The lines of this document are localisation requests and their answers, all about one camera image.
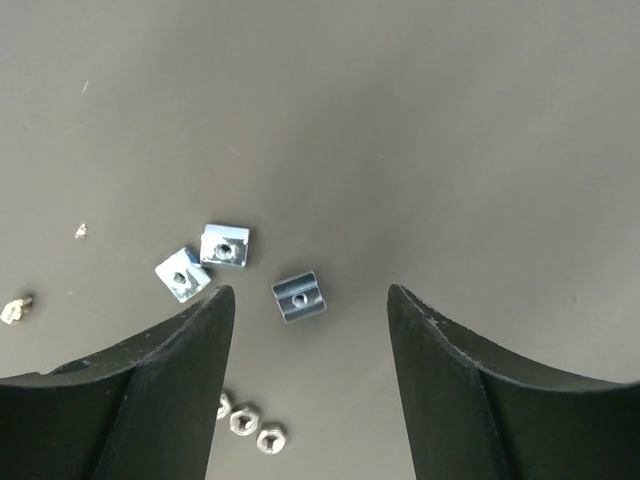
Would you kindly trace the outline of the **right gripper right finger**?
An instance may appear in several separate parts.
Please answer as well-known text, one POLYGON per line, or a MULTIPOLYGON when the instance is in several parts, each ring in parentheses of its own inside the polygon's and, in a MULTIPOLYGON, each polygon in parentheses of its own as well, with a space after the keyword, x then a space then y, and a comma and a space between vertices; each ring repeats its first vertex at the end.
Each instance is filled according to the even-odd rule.
POLYGON ((419 479, 635 479, 639 387, 553 368, 389 288, 389 335, 419 479))

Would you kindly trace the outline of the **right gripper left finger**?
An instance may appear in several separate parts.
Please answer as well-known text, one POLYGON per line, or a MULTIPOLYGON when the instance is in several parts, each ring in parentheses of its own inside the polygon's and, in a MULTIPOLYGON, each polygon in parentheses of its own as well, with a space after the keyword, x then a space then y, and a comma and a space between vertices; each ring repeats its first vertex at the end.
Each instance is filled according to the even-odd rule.
POLYGON ((2 478, 204 478, 234 317, 222 286, 102 351, 2 379, 2 478))

